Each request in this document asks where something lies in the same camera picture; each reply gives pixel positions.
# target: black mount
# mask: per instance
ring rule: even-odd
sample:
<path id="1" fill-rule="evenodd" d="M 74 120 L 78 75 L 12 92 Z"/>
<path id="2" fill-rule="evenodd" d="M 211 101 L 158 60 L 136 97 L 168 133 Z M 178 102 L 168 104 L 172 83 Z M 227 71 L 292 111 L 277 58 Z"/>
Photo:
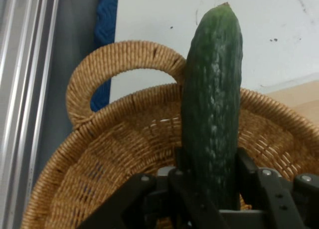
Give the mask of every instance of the black mount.
<path id="1" fill-rule="evenodd" d="M 218 210 L 185 168 L 182 149 L 176 150 L 182 171 L 133 175 L 78 228 L 155 229 L 158 219 L 167 217 L 175 229 L 319 228 L 319 176 L 301 174 L 287 181 L 276 170 L 259 169 L 239 148 L 238 191 L 252 210 Z"/>

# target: white wall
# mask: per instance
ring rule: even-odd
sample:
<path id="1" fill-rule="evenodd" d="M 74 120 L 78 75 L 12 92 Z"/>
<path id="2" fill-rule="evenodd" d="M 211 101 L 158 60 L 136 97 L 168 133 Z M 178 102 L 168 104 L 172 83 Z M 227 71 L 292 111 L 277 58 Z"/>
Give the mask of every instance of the white wall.
<path id="1" fill-rule="evenodd" d="M 319 78 L 319 0 L 119 0 L 116 41 L 151 40 L 186 57 L 197 23 L 226 1 L 243 33 L 243 87 L 272 91 Z M 161 72 L 122 74 L 113 78 L 110 100 L 170 81 Z"/>

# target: blue rope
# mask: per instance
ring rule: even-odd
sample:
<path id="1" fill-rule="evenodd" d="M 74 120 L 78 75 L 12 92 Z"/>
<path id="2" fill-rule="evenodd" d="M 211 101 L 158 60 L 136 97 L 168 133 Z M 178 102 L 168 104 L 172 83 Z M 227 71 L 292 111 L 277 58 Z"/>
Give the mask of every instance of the blue rope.
<path id="1" fill-rule="evenodd" d="M 118 0 L 100 0 L 97 7 L 97 22 L 94 30 L 96 48 L 114 42 Z M 91 98 L 91 110 L 99 111 L 109 104 L 111 80 L 103 83 Z"/>

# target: woven basket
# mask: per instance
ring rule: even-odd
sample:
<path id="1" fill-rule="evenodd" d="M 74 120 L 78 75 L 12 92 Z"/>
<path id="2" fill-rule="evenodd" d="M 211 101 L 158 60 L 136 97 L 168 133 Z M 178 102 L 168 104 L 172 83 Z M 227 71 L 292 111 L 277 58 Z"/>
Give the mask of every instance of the woven basket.
<path id="1" fill-rule="evenodd" d="M 22 228 L 75 228 L 132 174 L 174 164 L 181 146 L 185 59 L 163 45 L 128 41 L 91 53 L 74 71 L 66 104 L 74 131 L 41 173 Z M 145 89 L 94 113 L 90 99 L 112 76 L 153 68 L 177 83 Z M 285 178 L 319 174 L 319 128 L 271 98 L 241 90 L 238 144 L 261 167 Z"/>

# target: green cucumber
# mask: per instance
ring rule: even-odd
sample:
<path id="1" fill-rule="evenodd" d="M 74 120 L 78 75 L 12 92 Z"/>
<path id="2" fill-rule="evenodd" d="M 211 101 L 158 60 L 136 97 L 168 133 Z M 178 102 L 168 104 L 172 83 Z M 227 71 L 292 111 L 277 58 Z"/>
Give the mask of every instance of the green cucumber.
<path id="1" fill-rule="evenodd" d="M 202 18 L 187 56 L 181 119 L 182 145 L 197 183 L 218 209 L 236 209 L 242 34 L 225 3 Z"/>

